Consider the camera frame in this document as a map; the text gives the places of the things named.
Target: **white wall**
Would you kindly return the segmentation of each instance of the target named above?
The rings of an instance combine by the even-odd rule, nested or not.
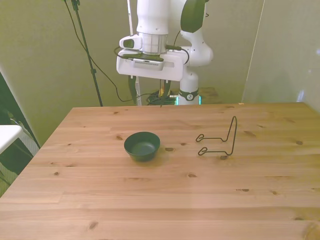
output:
[[[127,1],[80,2],[92,57],[117,83],[121,97],[129,99],[127,78],[117,74],[113,54],[119,39],[129,33]],[[211,66],[198,70],[200,87],[216,87],[226,103],[241,100],[262,5],[263,0],[211,0],[208,4],[210,17],[204,34],[215,59]],[[40,144],[71,108],[99,105],[86,53],[62,0],[0,1],[0,69]],[[121,105],[101,73],[97,80],[104,105]],[[158,85],[158,81],[142,79],[142,93]]]
[[[320,111],[320,2],[265,0],[243,100]]]

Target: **black wire stand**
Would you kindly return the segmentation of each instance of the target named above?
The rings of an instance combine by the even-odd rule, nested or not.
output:
[[[234,125],[234,122],[235,122],[235,129],[234,129],[234,136],[233,136],[232,151],[230,153],[227,153],[226,151],[209,151],[207,147],[203,147],[198,152],[198,155],[199,156],[203,156],[203,155],[208,154],[208,153],[223,153],[223,154],[226,154],[227,156],[231,156],[234,153],[234,150],[235,150],[236,136],[237,136],[237,130],[238,130],[238,119],[237,119],[236,116],[234,116],[232,118],[232,121],[231,121],[231,124],[230,124],[230,128],[229,128],[229,132],[228,132],[228,135],[227,135],[225,140],[223,138],[221,138],[221,137],[205,137],[204,134],[200,134],[195,140],[197,143],[200,143],[202,140],[221,140],[222,142],[226,143],[229,140],[229,136],[230,136],[230,133],[231,133],[232,126]]]

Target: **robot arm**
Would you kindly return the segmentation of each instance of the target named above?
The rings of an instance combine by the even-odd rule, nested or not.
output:
[[[205,66],[213,59],[213,51],[205,43],[202,32],[208,1],[138,0],[137,34],[120,40],[123,50],[117,58],[118,73],[188,85],[188,76],[193,75],[193,79],[197,76],[190,73],[188,67]],[[181,29],[182,37],[192,44],[182,47],[189,54],[187,63],[188,56],[184,51],[168,50],[169,25]],[[198,77],[189,85],[193,86],[190,89],[198,89]]]

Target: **dark green bowl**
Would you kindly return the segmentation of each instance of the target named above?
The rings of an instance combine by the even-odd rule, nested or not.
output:
[[[152,160],[160,147],[160,138],[151,132],[137,132],[124,142],[124,149],[138,162]]]

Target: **black cable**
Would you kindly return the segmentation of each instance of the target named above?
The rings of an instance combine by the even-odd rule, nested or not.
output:
[[[180,34],[180,33],[181,33],[181,31],[179,31],[179,32],[178,32],[178,34],[176,35],[173,46],[175,46],[175,45],[176,45],[176,41],[177,41],[177,39],[178,39],[178,37],[179,37],[179,34]]]
[[[84,29],[82,27],[82,23],[81,23],[79,11],[78,11],[78,6],[77,6],[77,3],[75,2],[75,0],[71,0],[71,2],[72,2],[72,5],[73,5],[73,9],[75,11],[75,14],[76,14],[76,18],[77,18],[78,23],[79,23],[79,27],[80,27],[80,31],[81,31],[81,35],[82,35],[82,39],[83,39],[83,44],[82,45],[84,47],[84,50],[85,50],[85,52],[87,54],[87,57],[88,57],[88,60],[89,60],[90,71],[91,71],[91,74],[92,74],[95,90],[96,90],[96,93],[97,93],[97,96],[98,96],[98,99],[99,99],[99,104],[100,104],[101,107],[103,107],[104,105],[103,105],[103,102],[102,102],[102,99],[101,99],[99,85],[98,85],[97,77],[96,77],[97,71],[94,69],[94,67],[92,65],[92,60],[91,60],[91,56],[90,56],[90,53],[89,53],[89,48],[88,48],[88,45],[87,45],[85,32],[84,32]]]
[[[159,97],[159,91],[156,91],[152,94],[150,94],[150,96],[147,98],[147,102],[148,102],[148,106],[158,106],[161,104],[161,100],[162,98]],[[169,96],[167,96],[167,98],[165,99],[164,105],[174,105],[176,102],[175,98],[170,98]]]
[[[119,53],[117,52],[117,50],[120,49],[120,48],[121,48],[120,46],[116,47],[116,48],[113,50],[114,54],[115,54],[117,57],[121,58],[121,59],[126,59],[125,57],[120,56]]]
[[[188,55],[188,59],[187,59],[187,61],[185,62],[185,64],[184,65],[186,65],[188,62],[189,62],[189,60],[190,60],[190,55],[189,55],[189,53],[188,53],[188,51],[187,50],[185,50],[185,49],[181,49],[182,51],[184,51],[187,55]]]
[[[69,12],[70,19],[71,19],[71,22],[72,22],[72,25],[73,25],[73,29],[74,29],[76,38],[78,39],[78,41],[79,41],[79,43],[81,44],[81,46],[83,47],[83,49],[87,52],[84,44],[82,43],[82,41],[80,40],[80,38],[79,38],[79,36],[78,36],[78,32],[77,32],[77,28],[76,28],[76,25],[75,25],[75,21],[74,21],[74,18],[72,17],[72,14],[71,14],[71,12],[70,12],[69,6],[68,6],[68,4],[67,4],[67,0],[64,0],[64,3],[65,3],[66,8],[67,8],[67,10],[68,10],[68,12]],[[105,76],[108,78],[108,80],[113,84],[113,86],[115,87],[115,92],[116,92],[116,95],[117,95],[118,99],[119,99],[121,102],[123,102],[123,103],[132,101],[132,99],[130,99],[130,100],[122,100],[122,99],[121,99],[121,97],[119,96],[119,92],[118,92],[118,87],[117,87],[117,85],[116,85],[116,84],[111,80],[111,78],[96,64],[96,62],[93,60],[93,58],[91,57],[91,55],[89,55],[89,56],[90,56],[93,64],[94,64],[94,65],[99,69],[99,71],[100,71],[103,75],[105,75]],[[140,97],[142,97],[142,96],[144,96],[144,95],[150,95],[150,94],[149,94],[149,93],[146,93],[146,94],[137,96],[136,98],[138,99],[138,98],[140,98]]]

